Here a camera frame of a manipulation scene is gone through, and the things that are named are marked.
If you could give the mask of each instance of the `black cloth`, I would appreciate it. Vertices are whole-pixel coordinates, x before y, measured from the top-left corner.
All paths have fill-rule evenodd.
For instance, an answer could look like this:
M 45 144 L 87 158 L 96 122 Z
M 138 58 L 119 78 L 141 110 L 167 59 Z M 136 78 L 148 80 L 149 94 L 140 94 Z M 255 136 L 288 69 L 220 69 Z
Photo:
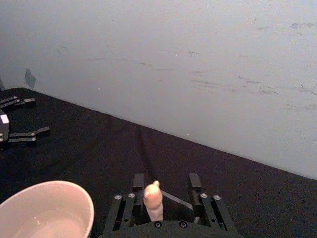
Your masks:
M 11 132 L 49 126 L 37 146 L 0 151 L 0 203 L 50 180 L 83 187 L 95 208 L 92 238 L 102 233 L 115 193 L 128 193 L 135 173 L 189 201 L 188 173 L 219 194 L 245 237 L 317 236 L 317 181 L 177 138 L 24 88 L 10 96 L 34 97 L 36 107 L 8 113 Z

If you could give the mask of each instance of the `wall stain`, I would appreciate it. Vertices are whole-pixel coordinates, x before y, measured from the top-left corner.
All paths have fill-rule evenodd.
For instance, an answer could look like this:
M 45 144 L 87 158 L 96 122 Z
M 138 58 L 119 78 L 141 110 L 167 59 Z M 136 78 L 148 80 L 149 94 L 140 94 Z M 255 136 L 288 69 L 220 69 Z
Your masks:
M 25 70 L 24 81 L 31 89 L 34 88 L 36 77 L 32 75 L 31 70 L 28 68 Z
M 5 90 L 5 87 L 4 87 L 4 84 L 1 80 L 1 76 L 0 76 L 0 91 L 4 91 Z
M 107 44 L 107 48 L 108 48 L 108 50 L 111 52 L 111 54 L 113 54 L 113 55 L 114 55 L 114 52 L 113 52 L 113 50 L 111 49 L 111 47 L 110 47 L 110 45 L 109 45 L 109 44 Z

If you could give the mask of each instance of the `screw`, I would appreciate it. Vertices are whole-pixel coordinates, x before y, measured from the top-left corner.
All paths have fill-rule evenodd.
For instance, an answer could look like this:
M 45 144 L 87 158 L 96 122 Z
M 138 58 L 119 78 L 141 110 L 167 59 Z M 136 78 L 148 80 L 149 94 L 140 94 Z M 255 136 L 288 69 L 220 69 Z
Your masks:
M 134 198 L 134 197 L 135 197 L 135 194 L 134 194 L 134 193 L 129 193 L 128 197 Z
M 186 227 L 187 227 L 187 223 L 184 222 L 184 221 L 181 221 L 181 222 L 179 223 L 179 226 L 180 226 L 181 228 L 186 228 Z
M 207 197 L 207 194 L 201 193 L 201 194 L 200 194 L 200 197 L 201 197 L 201 198 L 206 198 L 206 197 Z
M 220 199 L 221 199 L 221 197 L 220 197 L 219 195 L 215 195 L 213 198 L 214 198 L 215 200 L 220 200 Z
M 162 222 L 154 222 L 154 227 L 160 228 L 162 226 Z
M 120 194 L 114 196 L 115 199 L 120 200 L 122 198 L 122 196 Z

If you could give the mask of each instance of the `bowl rim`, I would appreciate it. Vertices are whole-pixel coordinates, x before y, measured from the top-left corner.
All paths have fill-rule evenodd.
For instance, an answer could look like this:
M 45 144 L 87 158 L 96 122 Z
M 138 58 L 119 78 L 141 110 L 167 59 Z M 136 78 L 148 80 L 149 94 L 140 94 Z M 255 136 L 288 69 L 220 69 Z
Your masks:
M 25 192 L 28 192 L 30 190 L 33 190 L 37 187 L 41 187 L 41 186 L 46 186 L 46 185 L 57 185 L 57 184 L 60 184 L 60 185 L 66 185 L 66 186 L 70 186 L 70 187 L 73 187 L 77 190 L 79 190 L 85 197 L 86 199 L 88 200 L 88 204 L 89 204 L 89 209 L 90 209 L 90 217 L 89 217 L 89 223 L 88 223 L 88 226 L 87 226 L 87 229 L 86 229 L 86 232 L 85 232 L 85 238 L 88 237 L 88 235 L 90 234 L 91 232 L 91 229 L 92 229 L 92 226 L 93 226 L 93 222 L 94 222 L 94 215 L 95 215 L 95 212 L 94 212 L 94 204 L 93 204 L 93 201 L 91 199 L 91 197 L 89 196 L 88 192 L 83 189 L 81 186 L 73 183 L 73 182 L 68 182 L 68 181 L 61 181 L 61 180 L 56 180 L 56 181 L 48 181 L 48 182 L 42 182 L 42 183 L 38 183 L 36 185 L 33 185 L 33 186 L 30 186 L 30 187 L 27 187 L 26 189 L 22 190 L 22 191 L 19 191 L 17 192 L 16 194 L 14 194 L 13 196 L 11 196 L 10 198 L 8 198 L 6 201 L 4 201 L 2 204 L 0 204 L 0 209 L 2 207 L 4 207 L 7 203 L 9 203 L 10 201 L 12 201 L 14 198 L 22 195 L 23 193 Z

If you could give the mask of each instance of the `white wall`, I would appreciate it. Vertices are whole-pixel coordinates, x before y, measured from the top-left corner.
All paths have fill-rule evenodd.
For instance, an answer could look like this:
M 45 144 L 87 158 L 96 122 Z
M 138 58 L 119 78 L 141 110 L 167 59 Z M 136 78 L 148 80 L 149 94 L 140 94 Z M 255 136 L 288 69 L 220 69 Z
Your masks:
M 315 0 L 0 3 L 0 75 L 317 179 Z

